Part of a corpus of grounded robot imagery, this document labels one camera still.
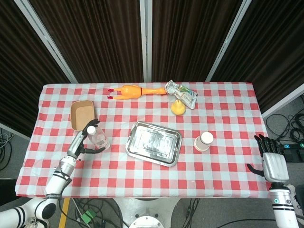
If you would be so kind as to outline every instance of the brown curtain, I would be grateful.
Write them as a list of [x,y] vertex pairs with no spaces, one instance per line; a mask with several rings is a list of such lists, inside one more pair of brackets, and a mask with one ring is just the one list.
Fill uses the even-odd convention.
[[152,81],[205,81],[242,0],[153,0]]
[[14,1],[0,1],[0,24],[0,123],[31,136],[43,85],[69,81]]
[[138,0],[30,0],[80,83],[143,81]]
[[304,1],[252,1],[212,81],[252,82],[262,112],[304,83]]

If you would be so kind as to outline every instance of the robotic arm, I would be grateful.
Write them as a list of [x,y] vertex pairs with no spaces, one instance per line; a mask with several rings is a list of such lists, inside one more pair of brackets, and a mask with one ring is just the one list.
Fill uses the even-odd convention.
[[269,191],[277,226],[299,228],[289,189],[284,186],[289,180],[285,158],[280,154],[276,141],[262,135],[259,137],[255,135],[255,139],[263,160],[263,170],[256,170],[250,164],[247,164],[247,167],[251,172],[265,177],[271,183]]
[[67,156],[60,160],[59,165],[53,173],[46,186],[45,198],[33,198],[26,204],[0,213],[1,227],[22,227],[30,218],[37,218],[45,227],[48,227],[47,219],[55,213],[57,202],[62,197],[62,192],[72,181],[70,176],[76,166],[76,160],[81,153],[99,153],[105,148],[98,150],[85,149],[84,139],[87,137],[86,129],[89,126],[97,126],[97,119],[91,120],[87,126],[80,131],[72,141]]

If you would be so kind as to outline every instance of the metal tray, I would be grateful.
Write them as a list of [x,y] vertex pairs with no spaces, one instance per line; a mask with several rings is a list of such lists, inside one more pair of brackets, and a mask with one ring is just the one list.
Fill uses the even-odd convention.
[[176,164],[182,136],[173,129],[136,122],[125,146],[128,155],[164,166]]

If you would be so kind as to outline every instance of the green connector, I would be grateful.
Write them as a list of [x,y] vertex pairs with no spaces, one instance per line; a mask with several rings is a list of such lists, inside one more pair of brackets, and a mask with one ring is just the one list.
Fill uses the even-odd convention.
[[88,224],[92,220],[91,218],[94,218],[95,216],[96,213],[92,209],[89,209],[81,216],[81,219]]

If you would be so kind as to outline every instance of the plastic bottle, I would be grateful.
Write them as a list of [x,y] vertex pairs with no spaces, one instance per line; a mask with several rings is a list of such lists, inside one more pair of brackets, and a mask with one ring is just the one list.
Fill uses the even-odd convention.
[[194,141],[194,147],[200,151],[209,149],[210,144],[213,142],[213,135],[210,132],[204,132],[201,136],[197,137]]
[[102,147],[108,149],[110,147],[110,143],[100,125],[97,127],[89,126],[86,131],[88,133],[87,137],[98,149]]

